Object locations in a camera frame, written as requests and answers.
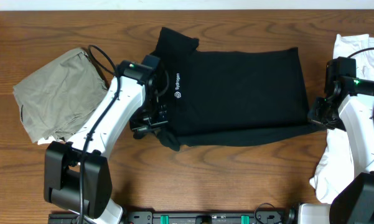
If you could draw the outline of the black polo shirt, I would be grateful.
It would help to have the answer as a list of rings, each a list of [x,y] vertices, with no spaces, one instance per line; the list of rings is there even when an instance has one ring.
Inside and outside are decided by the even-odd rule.
[[[318,131],[298,49],[201,52],[199,40],[162,28],[154,51],[168,72],[165,147],[258,146]]]

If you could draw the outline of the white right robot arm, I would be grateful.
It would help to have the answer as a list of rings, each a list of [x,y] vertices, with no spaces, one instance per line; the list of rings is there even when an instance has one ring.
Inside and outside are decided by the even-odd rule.
[[[327,78],[311,120],[328,128],[310,184],[320,204],[303,203],[297,223],[374,223],[374,81]]]

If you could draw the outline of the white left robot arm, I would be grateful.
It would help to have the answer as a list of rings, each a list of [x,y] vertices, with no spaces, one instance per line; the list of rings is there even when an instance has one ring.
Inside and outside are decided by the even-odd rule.
[[[142,113],[142,129],[157,129],[150,117],[169,87],[160,58],[128,60],[117,67],[108,93],[90,119],[65,143],[53,141],[45,152],[44,199],[66,213],[49,223],[121,223],[123,208],[111,199],[108,159],[124,127]]]

